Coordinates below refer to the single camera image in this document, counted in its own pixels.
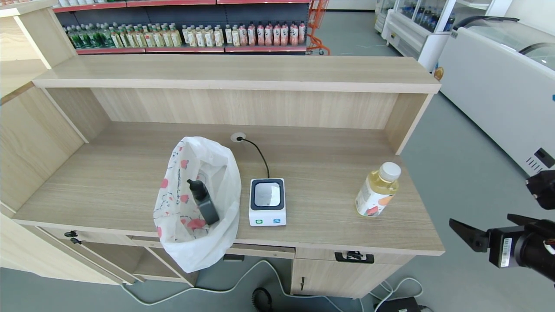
white cable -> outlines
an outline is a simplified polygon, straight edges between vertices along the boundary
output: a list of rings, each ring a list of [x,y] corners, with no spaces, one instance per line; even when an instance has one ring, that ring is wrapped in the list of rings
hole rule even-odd
[[[237,283],[235,283],[235,285],[234,285],[233,287],[231,287],[230,289],[227,289],[227,290],[212,290],[212,289],[205,289],[205,288],[200,288],[200,287],[191,287],[191,288],[184,289],[184,290],[182,290],[182,291],[180,291],[180,292],[178,292],[178,293],[176,293],[176,294],[173,294],[173,295],[171,295],[171,296],[169,296],[169,297],[166,297],[166,298],[164,298],[164,299],[161,299],[161,300],[158,300],[158,301],[149,303],[149,302],[144,302],[144,301],[142,301],[141,299],[137,298],[137,296],[135,296],[135,294],[133,294],[131,291],[129,291],[129,289],[127,289],[123,284],[122,284],[122,288],[123,288],[123,290],[124,290],[126,293],[128,293],[131,297],[133,297],[133,299],[135,299],[135,301],[137,301],[138,303],[140,303],[140,304],[142,304],[142,305],[147,305],[147,306],[156,305],[156,304],[159,304],[159,303],[168,301],[168,300],[170,300],[170,299],[172,299],[172,298],[175,298],[175,297],[177,297],[177,296],[179,296],[179,295],[181,295],[181,294],[184,294],[184,293],[186,293],[187,291],[191,291],[191,290],[206,291],[206,292],[208,292],[208,293],[214,293],[214,294],[225,294],[225,293],[230,293],[230,292],[232,292],[232,291],[239,285],[239,283],[241,283],[241,281],[243,280],[243,278],[245,278],[245,276],[247,276],[247,274],[248,274],[249,272],[251,272],[257,265],[259,265],[259,264],[261,264],[261,263],[265,263],[265,264],[269,265],[270,268],[274,271],[274,273],[276,274],[277,280],[278,280],[278,282],[279,282],[279,286],[280,286],[280,288],[281,288],[281,292],[282,292],[285,296],[290,297],[290,298],[302,298],[302,299],[307,299],[307,298],[325,298],[327,301],[329,301],[329,303],[330,303],[331,305],[334,306],[335,309],[337,309],[339,312],[343,312],[343,310],[341,310],[337,305],[335,305],[335,303],[333,303],[333,302],[331,301],[331,299],[328,298],[327,296],[295,296],[295,295],[286,294],[286,293],[285,293],[285,290],[283,289],[283,285],[282,285],[282,283],[281,283],[281,279],[279,278],[278,271],[276,271],[275,267],[274,267],[271,263],[269,263],[267,260],[260,260],[260,261],[258,261],[258,262],[257,262],[255,265],[253,265],[245,274],[243,274],[243,276],[241,276],[241,278],[237,281]],[[359,299],[359,302],[360,302],[360,307],[361,307],[361,309],[362,309],[362,312],[364,312],[364,306],[362,305],[362,301],[361,301],[360,299]]]
[[[378,305],[376,305],[376,308],[374,309],[374,312],[377,312],[378,309],[381,307],[381,305],[384,304],[384,302],[386,302],[391,296],[393,296],[393,294],[396,291],[399,290],[399,287],[401,287],[401,284],[403,284],[405,281],[408,281],[408,280],[415,281],[416,284],[418,284],[420,286],[420,292],[418,294],[416,294],[414,296],[410,296],[410,297],[416,298],[416,297],[421,296],[424,293],[424,287],[422,287],[422,284],[420,284],[420,282],[417,281],[414,278],[405,278],[405,279],[403,279],[402,281],[399,282],[399,284],[397,284],[397,287],[395,287],[395,289],[393,289],[387,281],[384,281],[382,284],[380,284],[380,286],[382,286],[382,288],[384,288],[385,290],[389,291],[389,294],[387,296],[385,296],[385,298],[382,299],[382,298],[376,296],[375,294],[373,294],[372,292],[370,293],[370,295],[372,295],[372,296],[378,298],[378,300],[380,300],[380,303],[378,303]],[[404,298],[409,298],[409,297],[399,297],[399,298],[395,298],[395,299],[404,299]]]

chest freezer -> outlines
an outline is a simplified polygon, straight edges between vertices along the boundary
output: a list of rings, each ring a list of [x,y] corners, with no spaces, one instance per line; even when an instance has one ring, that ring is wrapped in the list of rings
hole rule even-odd
[[[528,175],[555,169],[555,36],[514,18],[467,19],[434,76]]]

display refrigerator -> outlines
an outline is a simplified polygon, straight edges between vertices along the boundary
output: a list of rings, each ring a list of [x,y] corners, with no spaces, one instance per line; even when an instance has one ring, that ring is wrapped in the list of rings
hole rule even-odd
[[[555,169],[555,36],[516,18],[457,26],[434,71],[441,92],[528,175]]]
[[[504,16],[512,0],[396,0],[381,32],[387,44],[432,71],[452,27],[471,16]]]

black cable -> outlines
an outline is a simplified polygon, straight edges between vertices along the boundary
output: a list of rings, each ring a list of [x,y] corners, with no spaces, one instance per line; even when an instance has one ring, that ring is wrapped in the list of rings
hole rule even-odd
[[[242,137],[238,137],[237,141],[247,141],[250,144],[254,145],[254,147],[258,150],[258,152],[260,153],[260,156],[262,156],[262,160],[264,161],[264,164],[266,165],[266,173],[268,174],[268,179],[270,179],[270,169],[268,168],[268,163],[266,162],[266,158],[264,158],[264,155],[262,155],[262,152],[260,151],[260,149],[258,148],[258,145],[254,144],[254,142],[249,141],[245,138]]]

plastic bag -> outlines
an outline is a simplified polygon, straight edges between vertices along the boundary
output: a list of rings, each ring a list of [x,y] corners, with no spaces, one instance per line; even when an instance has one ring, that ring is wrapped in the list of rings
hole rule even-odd
[[[220,220],[207,225],[189,190],[201,180]],[[231,150],[203,137],[185,137],[171,153],[154,207],[160,242],[187,273],[216,263],[237,236],[241,178]]]

